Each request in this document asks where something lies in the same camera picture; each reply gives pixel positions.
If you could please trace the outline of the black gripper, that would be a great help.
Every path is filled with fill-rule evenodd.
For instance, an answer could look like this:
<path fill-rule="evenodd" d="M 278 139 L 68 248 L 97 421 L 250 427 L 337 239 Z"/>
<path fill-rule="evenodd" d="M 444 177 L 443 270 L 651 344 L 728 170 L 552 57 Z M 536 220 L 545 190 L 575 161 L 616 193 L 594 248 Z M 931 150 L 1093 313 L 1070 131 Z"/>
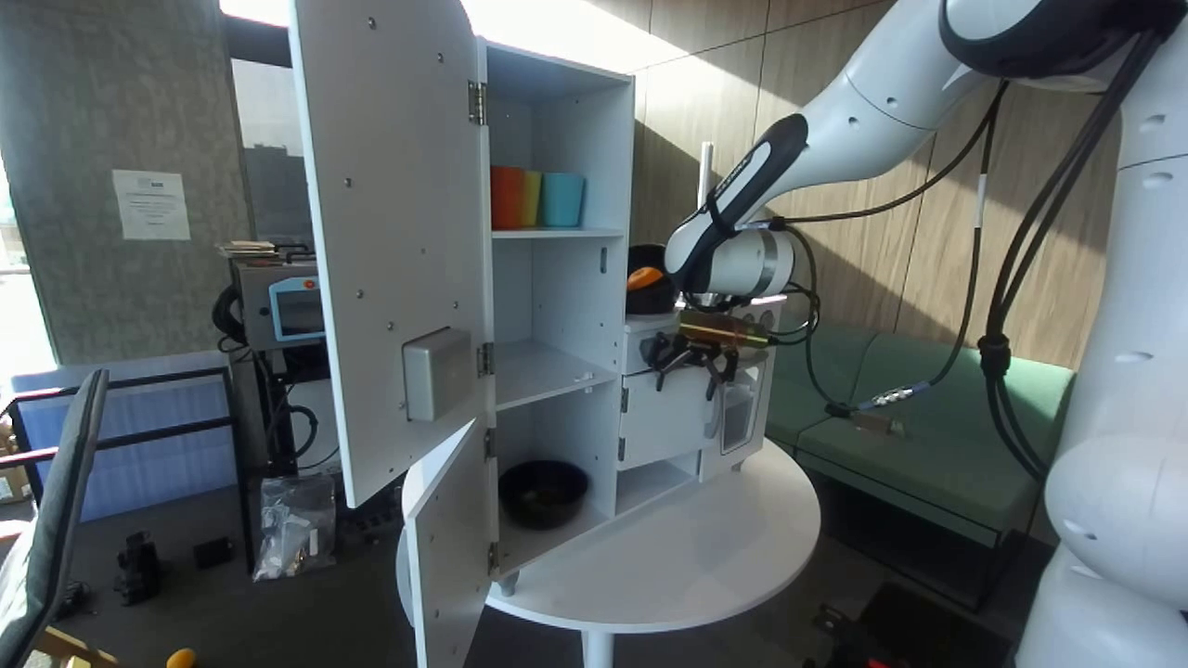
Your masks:
<path fill-rule="evenodd" d="M 657 376 L 653 391 L 663 391 L 663 376 L 696 363 L 696 366 L 708 366 L 708 386 L 705 386 L 705 401 L 717 396 L 722 386 L 735 381 L 740 376 L 740 360 L 748 352 L 764 352 L 767 344 L 754 350 L 754 344 L 703 344 L 677 333 L 653 333 L 637 344 L 642 360 L 651 363 L 651 373 Z"/>

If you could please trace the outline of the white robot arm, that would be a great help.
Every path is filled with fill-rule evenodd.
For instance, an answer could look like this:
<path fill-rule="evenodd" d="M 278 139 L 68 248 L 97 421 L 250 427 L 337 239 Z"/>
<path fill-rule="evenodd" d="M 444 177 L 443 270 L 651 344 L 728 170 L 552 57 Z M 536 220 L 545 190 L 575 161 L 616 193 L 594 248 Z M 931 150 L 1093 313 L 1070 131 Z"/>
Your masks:
<path fill-rule="evenodd" d="M 1058 551 L 1019 668 L 1188 668 L 1188 10 L 1186 0 L 894 0 L 849 62 L 771 123 L 671 229 L 688 296 L 791 281 L 767 199 L 901 162 L 978 87 L 1089 93 L 1093 114 L 1023 207 L 994 275 L 979 366 L 1009 366 L 1007 317 L 1070 190 L 1116 134 L 1105 280 L 1042 481 Z"/>

